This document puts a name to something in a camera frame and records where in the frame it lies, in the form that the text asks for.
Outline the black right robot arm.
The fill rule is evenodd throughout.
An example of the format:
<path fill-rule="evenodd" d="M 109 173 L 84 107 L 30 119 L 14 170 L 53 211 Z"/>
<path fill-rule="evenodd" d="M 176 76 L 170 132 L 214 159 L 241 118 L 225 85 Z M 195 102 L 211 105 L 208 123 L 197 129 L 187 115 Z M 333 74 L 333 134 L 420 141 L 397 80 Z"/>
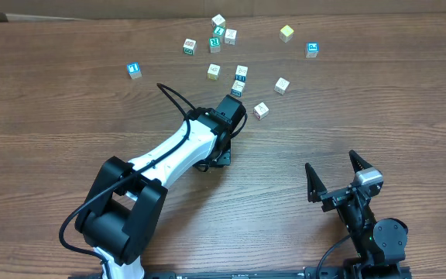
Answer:
<path fill-rule="evenodd" d="M 335 210 L 348 235 L 329 248 L 315 267 L 305 267 L 306 278 L 411 278 L 406 259 L 407 225 L 395 218 L 376 220 L 369 204 L 383 187 L 383 174 L 350 150 L 353 181 L 345 188 L 328 191 L 311 164 L 305 164 L 307 200 L 320 202 L 323 212 Z M 328 256 L 347 240 L 358 256 L 344 260 L 340 267 L 325 267 Z"/>

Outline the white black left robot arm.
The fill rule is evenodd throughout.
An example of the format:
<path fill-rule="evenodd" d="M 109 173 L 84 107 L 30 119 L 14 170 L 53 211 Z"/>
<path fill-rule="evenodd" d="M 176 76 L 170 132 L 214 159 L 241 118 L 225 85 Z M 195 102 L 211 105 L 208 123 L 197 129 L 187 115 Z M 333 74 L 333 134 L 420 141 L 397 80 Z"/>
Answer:
<path fill-rule="evenodd" d="M 246 117 L 245 106 L 227 95 L 217 108 L 191 109 L 171 137 L 141 157 L 103 163 L 75 221 L 101 260 L 99 278 L 144 277 L 141 257 L 169 187 L 191 167 L 228 166 L 231 140 Z"/>

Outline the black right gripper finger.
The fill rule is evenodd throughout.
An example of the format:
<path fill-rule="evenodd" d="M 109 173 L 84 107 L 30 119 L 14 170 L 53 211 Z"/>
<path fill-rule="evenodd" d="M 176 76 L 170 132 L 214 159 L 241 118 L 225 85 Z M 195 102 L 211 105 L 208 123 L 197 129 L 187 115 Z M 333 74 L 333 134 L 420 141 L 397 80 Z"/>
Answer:
<path fill-rule="evenodd" d="M 328 192 L 321 179 L 311 164 L 305 164 L 307 176 L 307 200 L 309 202 L 320 202 L 321 196 Z"/>
<path fill-rule="evenodd" d="M 370 163 L 360 157 L 354 150 L 350 150 L 348 155 L 355 173 L 372 167 Z"/>

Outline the wooden block red edge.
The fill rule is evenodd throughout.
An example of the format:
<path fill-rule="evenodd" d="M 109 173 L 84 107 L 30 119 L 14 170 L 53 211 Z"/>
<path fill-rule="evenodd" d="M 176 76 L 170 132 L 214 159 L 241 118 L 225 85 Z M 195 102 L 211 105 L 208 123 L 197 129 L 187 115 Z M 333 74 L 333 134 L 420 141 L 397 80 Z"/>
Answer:
<path fill-rule="evenodd" d="M 261 102 L 254 107 L 253 114 L 258 120 L 262 120 L 269 114 L 269 108 L 264 102 Z"/>

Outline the blue letter P block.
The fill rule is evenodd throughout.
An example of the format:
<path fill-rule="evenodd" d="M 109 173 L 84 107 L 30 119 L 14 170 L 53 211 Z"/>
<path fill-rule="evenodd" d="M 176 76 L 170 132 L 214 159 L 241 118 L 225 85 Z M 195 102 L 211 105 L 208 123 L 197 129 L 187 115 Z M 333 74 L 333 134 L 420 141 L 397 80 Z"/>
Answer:
<path fill-rule="evenodd" d="M 306 45 L 306 58 L 315 58 L 319 53 L 319 45 L 316 42 L 310 42 Z"/>

